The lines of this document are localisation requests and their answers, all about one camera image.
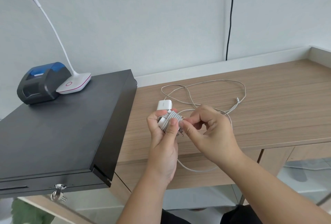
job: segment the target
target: green object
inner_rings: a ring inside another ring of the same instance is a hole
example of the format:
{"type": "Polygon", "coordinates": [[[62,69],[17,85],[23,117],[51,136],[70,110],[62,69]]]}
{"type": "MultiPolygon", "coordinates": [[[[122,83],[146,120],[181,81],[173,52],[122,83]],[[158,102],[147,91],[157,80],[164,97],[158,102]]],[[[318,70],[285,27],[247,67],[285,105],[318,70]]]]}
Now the green object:
{"type": "Polygon", "coordinates": [[[12,203],[13,224],[50,224],[54,216],[19,199],[12,203]]]}

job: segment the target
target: black power cord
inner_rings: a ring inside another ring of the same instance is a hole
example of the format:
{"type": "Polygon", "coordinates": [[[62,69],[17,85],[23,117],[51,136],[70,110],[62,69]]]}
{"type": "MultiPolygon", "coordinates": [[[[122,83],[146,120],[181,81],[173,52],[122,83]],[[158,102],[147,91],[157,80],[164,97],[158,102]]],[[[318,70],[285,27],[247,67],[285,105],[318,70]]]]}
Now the black power cord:
{"type": "Polygon", "coordinates": [[[226,45],[226,55],[225,55],[225,60],[226,61],[227,61],[227,53],[228,53],[228,50],[229,50],[229,42],[230,42],[231,23],[232,23],[232,8],[233,8],[233,0],[231,0],[229,36],[228,36],[228,43],[226,45]]]}

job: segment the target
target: forearm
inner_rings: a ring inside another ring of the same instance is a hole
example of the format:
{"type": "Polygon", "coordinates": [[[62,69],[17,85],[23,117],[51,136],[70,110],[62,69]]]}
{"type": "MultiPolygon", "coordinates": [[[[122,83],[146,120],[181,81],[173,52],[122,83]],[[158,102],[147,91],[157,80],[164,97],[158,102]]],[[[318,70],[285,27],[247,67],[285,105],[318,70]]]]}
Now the forearm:
{"type": "Polygon", "coordinates": [[[242,152],[220,168],[241,189],[263,223],[331,223],[331,216],[242,152]]]}
{"type": "Polygon", "coordinates": [[[127,201],[117,224],[159,224],[167,185],[146,171],[127,201]]]}

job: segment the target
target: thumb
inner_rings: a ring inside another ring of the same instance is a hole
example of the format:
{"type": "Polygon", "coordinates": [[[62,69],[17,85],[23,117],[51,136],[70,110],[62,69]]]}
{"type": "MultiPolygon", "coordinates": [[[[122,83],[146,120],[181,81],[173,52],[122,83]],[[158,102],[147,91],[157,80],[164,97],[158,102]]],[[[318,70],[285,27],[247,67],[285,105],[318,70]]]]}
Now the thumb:
{"type": "Polygon", "coordinates": [[[182,120],[179,123],[180,127],[184,130],[186,135],[192,140],[193,144],[200,149],[204,135],[198,132],[197,129],[188,121],[182,120]]]}
{"type": "Polygon", "coordinates": [[[178,133],[178,120],[172,118],[169,120],[168,127],[165,131],[165,135],[161,141],[162,145],[174,145],[176,135],[178,133]]]}

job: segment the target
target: hand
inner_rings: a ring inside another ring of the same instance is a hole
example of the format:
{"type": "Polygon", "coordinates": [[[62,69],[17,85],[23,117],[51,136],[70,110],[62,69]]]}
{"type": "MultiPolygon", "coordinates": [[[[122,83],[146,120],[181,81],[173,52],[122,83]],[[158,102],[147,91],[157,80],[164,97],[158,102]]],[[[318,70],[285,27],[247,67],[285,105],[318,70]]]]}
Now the hand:
{"type": "Polygon", "coordinates": [[[242,153],[228,118],[209,106],[199,106],[179,125],[199,151],[220,168],[242,153]],[[201,134],[198,130],[203,124],[207,131],[201,134]]]}
{"type": "Polygon", "coordinates": [[[151,147],[149,150],[146,173],[155,176],[158,181],[167,186],[173,179],[177,167],[178,144],[176,135],[178,121],[170,119],[166,133],[158,126],[158,117],[167,114],[167,110],[155,111],[147,117],[147,125],[151,132],[151,147]]]}

